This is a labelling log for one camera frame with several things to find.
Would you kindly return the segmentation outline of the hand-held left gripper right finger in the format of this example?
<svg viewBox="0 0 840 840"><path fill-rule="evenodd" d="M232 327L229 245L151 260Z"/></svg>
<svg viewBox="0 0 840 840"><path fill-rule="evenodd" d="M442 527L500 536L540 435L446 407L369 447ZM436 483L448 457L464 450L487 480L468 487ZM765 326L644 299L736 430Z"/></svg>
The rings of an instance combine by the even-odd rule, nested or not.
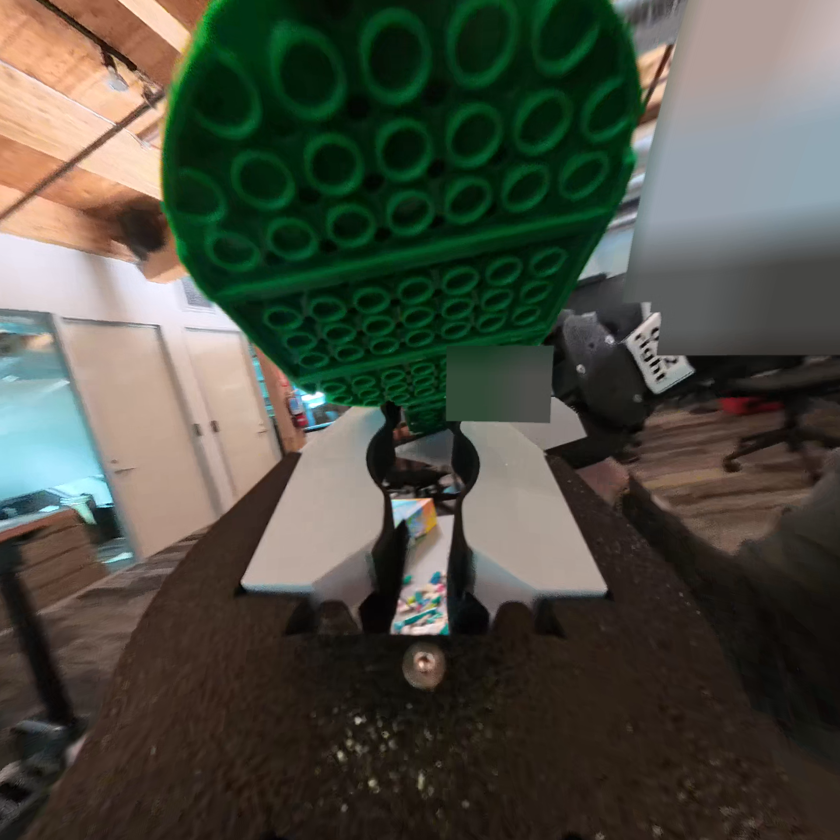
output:
<svg viewBox="0 0 840 840"><path fill-rule="evenodd" d="M452 634L485 634L506 605L553 633L557 602L603 600L608 584L530 424L452 423L463 482L448 555Z"/></svg>

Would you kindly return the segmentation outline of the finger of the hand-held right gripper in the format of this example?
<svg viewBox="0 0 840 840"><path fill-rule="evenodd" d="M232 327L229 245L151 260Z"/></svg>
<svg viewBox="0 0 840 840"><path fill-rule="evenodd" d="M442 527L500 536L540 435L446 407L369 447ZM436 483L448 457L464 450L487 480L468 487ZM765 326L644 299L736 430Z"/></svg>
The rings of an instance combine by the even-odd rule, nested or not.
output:
<svg viewBox="0 0 840 840"><path fill-rule="evenodd" d="M550 449L558 449L567 445L580 443L587 438L587 431L579 414L571 407L556 398L551 400Z"/></svg>

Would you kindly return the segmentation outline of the black track light rail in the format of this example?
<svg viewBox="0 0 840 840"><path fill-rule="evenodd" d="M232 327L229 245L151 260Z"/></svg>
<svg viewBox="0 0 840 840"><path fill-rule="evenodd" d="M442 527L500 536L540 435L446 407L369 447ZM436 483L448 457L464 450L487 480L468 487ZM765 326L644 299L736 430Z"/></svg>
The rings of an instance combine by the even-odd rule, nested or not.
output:
<svg viewBox="0 0 840 840"><path fill-rule="evenodd" d="M156 108L164 101L165 89L158 85L129 57L112 47L105 39L77 21L55 3L50 1L35 2L98 49L101 63L106 71L107 85L110 89L116 92L128 92L130 89L128 74L130 74L133 79L139 82L141 98L150 108Z"/></svg>

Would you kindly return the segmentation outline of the glass partition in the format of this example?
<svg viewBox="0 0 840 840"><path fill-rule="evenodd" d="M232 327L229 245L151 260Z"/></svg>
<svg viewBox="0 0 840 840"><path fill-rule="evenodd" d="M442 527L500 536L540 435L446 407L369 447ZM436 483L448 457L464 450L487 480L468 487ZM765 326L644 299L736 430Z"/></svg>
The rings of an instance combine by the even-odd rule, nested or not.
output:
<svg viewBox="0 0 840 840"><path fill-rule="evenodd" d="M1 311L1 519L72 510L109 572L137 559L52 318Z"/></svg>

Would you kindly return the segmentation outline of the colourful cardboard box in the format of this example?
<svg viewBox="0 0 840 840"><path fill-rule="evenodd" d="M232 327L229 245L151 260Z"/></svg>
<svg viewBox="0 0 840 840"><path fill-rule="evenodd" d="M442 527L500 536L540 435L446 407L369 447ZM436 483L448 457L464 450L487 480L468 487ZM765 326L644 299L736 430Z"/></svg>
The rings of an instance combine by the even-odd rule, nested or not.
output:
<svg viewBox="0 0 840 840"><path fill-rule="evenodd" d="M436 507L431 498L394 498L391 504L394 525L404 524L412 541L429 534L438 524Z"/></svg>

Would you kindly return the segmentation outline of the green brick plate model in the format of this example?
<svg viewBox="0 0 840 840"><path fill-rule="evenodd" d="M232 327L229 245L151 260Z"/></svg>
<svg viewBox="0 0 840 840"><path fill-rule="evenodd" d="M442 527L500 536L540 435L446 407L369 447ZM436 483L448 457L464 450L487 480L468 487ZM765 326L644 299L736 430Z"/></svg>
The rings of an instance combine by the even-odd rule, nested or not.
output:
<svg viewBox="0 0 840 840"><path fill-rule="evenodd" d="M551 331L641 106L611 2L210 2L169 91L164 212L294 385L435 432L448 347Z"/></svg>

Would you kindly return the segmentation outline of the white door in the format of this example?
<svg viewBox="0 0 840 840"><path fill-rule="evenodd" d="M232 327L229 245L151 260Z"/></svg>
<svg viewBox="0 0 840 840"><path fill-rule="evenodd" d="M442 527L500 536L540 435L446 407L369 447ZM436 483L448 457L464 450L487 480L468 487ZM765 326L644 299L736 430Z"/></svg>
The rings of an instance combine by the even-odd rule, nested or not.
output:
<svg viewBox="0 0 840 840"><path fill-rule="evenodd" d="M66 319L61 336L138 556L209 525L216 509L160 328Z"/></svg>
<svg viewBox="0 0 840 840"><path fill-rule="evenodd" d="M186 346L235 499L278 461L277 437L239 332L187 329Z"/></svg>

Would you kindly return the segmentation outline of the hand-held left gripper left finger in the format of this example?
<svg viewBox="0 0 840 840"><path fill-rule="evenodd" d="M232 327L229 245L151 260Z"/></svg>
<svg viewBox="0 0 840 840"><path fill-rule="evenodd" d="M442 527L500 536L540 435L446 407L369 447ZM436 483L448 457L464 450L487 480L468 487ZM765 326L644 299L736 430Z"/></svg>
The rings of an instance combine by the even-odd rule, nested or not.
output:
<svg viewBox="0 0 840 840"><path fill-rule="evenodd" d="M290 613L284 634L389 634L410 537L384 487L392 402L354 407L303 449L240 588Z"/></svg>

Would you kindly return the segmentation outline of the black office chair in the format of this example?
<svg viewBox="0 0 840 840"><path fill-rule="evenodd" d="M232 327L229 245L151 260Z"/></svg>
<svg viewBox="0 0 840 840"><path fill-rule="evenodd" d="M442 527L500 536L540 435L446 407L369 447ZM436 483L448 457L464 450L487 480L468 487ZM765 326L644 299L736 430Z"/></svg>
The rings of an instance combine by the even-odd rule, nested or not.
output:
<svg viewBox="0 0 840 840"><path fill-rule="evenodd" d="M768 432L741 437L737 447L721 460L721 468L729 474L737 473L742 469L741 458L784 445L800 458L811 483L815 484L822 476L822 468L808 455L807 444L831 450L838 448L839 440L838 436L803 425L802 417L814 400L837 396L838 390L839 360L836 356L730 381L721 388L721 396L778 403L784 420L780 427Z"/></svg>

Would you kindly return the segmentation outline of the pile of colourful bricks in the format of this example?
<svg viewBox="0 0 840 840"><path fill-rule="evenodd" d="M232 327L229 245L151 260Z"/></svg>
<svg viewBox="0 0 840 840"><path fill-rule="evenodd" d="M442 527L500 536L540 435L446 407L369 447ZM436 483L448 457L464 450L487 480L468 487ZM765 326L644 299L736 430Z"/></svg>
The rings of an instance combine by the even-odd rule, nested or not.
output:
<svg viewBox="0 0 840 840"><path fill-rule="evenodd" d="M390 633L403 636L449 635L447 575L406 574L397 597Z"/></svg>

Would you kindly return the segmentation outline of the wooden desk with black leg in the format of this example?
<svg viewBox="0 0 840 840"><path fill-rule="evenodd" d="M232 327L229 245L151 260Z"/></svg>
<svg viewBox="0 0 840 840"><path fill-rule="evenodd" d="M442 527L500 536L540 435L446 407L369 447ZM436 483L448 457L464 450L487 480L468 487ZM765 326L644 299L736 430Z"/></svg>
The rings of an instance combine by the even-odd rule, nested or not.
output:
<svg viewBox="0 0 840 840"><path fill-rule="evenodd" d="M107 575L88 525L74 510L60 508L2 521L2 629L12 631L53 726L74 729L78 717L39 615Z"/></svg>

